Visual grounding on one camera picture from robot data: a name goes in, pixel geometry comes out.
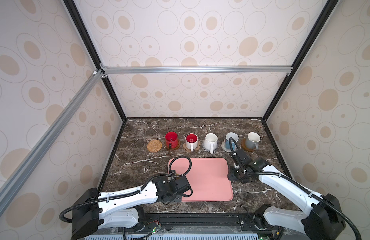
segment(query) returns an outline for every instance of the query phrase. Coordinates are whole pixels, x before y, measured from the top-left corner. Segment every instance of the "marble countertop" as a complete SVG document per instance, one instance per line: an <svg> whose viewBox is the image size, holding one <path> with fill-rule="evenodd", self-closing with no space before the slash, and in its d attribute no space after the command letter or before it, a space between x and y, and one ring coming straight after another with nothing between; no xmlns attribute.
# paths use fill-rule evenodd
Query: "marble countertop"
<svg viewBox="0 0 370 240"><path fill-rule="evenodd" d="M164 136L167 132L174 131L181 141L179 149L170 151L165 147ZM218 147L214 154L203 149L188 153L183 147L185 136L195 133L203 141L207 133L218 136ZM196 157L221 157L232 166L233 161L229 154L222 150L221 142L228 132L235 132L239 137L238 144L247 133L256 132L261 136L258 150L249 152L248 155L255 159L262 157L282 171L274 149L259 119L197 119L197 118L148 118L128 119L126 127L118 145L115 157L111 164L103 191L111 192L123 190L138 185L150 176L158 173L167 173L168 161L180 155L190 158ZM158 139L163 147L158 152L149 152L146 146L149 141ZM254 212L262 204L271 204L278 208L297 210L297 207L270 186L259 181L241 184L232 182L234 197L226 202L178 202L163 204L161 202L143 205L147 213L214 213L214 212L246 212L242 206Z"/></svg>

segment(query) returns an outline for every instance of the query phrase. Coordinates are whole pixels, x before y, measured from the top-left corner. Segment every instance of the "brown coaster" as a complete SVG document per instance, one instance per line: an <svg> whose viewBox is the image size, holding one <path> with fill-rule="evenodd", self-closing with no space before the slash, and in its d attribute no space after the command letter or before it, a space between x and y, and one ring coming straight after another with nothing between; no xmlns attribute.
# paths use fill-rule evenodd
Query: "brown coaster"
<svg viewBox="0 0 370 240"><path fill-rule="evenodd" d="M162 148L162 142L160 140L151 140L147 148L149 152L158 152Z"/></svg>
<svg viewBox="0 0 370 240"><path fill-rule="evenodd" d="M178 145L175 147L175 148L168 148L168 146L166 146L166 149L167 150L177 150L179 148L179 146L181 145L181 142L179 141L178 139Z"/></svg>
<svg viewBox="0 0 370 240"><path fill-rule="evenodd" d="M201 145L201 142L200 142L200 141L198 141L197 147L196 147L195 149L193 149L193 151L198 151L198 150L200 149L200 145ZM192 152L190 149L188 149L188 148L186 147L186 143L184 143L182 146L185 148L185 150L186 150L188 153L191 153L191 152Z"/></svg>
<svg viewBox="0 0 370 240"><path fill-rule="evenodd" d="M241 141L241 147L245 150L245 151L248 151L248 152L254 152L255 149L250 149L248 148L246 145L245 145L245 140L246 138L244 138L242 141Z"/></svg>

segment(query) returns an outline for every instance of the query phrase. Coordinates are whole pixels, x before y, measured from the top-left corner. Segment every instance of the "patterned wall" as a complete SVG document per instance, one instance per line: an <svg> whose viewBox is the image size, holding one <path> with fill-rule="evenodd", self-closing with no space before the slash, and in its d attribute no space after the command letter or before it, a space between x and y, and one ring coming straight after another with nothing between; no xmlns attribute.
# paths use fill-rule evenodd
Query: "patterned wall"
<svg viewBox="0 0 370 240"><path fill-rule="evenodd" d="M100 81L3 213L0 240L71 238L71 224L58 215L98 186L121 127L109 99Z"/></svg>
<svg viewBox="0 0 370 240"><path fill-rule="evenodd" d="M107 66L291 64L326 0L76 0Z"/></svg>
<svg viewBox="0 0 370 240"><path fill-rule="evenodd" d="M128 117L263 116L285 73L110 74Z"/></svg>
<svg viewBox="0 0 370 240"><path fill-rule="evenodd" d="M294 178L335 195L369 240L370 0L336 8L268 124Z"/></svg>
<svg viewBox="0 0 370 240"><path fill-rule="evenodd" d="M0 188L94 66L56 0L0 0Z"/></svg>

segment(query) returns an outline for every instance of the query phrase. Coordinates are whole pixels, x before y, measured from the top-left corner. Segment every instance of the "pink tray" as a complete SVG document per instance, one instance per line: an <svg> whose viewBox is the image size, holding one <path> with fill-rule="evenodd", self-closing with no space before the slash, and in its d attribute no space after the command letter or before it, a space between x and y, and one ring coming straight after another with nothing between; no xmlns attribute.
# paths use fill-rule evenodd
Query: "pink tray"
<svg viewBox="0 0 370 240"><path fill-rule="evenodd" d="M192 169L186 177L193 189L193 194L190 197L182 197L183 202L230 201L233 199L232 184L228 180L228 163L225 159L216 157L191 158L191 160ZM182 158L177 159L171 169L177 174L183 174L188 167L189 161Z"/></svg>

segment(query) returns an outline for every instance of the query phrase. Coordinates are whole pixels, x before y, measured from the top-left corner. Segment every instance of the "blue vented panel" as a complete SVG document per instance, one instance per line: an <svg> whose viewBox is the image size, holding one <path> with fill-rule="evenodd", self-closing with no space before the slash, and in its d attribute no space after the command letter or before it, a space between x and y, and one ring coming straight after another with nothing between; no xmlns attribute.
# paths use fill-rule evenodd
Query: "blue vented panel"
<svg viewBox="0 0 370 240"><path fill-rule="evenodd" d="M131 238L142 237L144 235L128 235ZM122 235L91 235L85 240L123 240ZM255 233L229 233L229 234L165 234L162 236L150 236L148 240L258 240Z"/></svg>

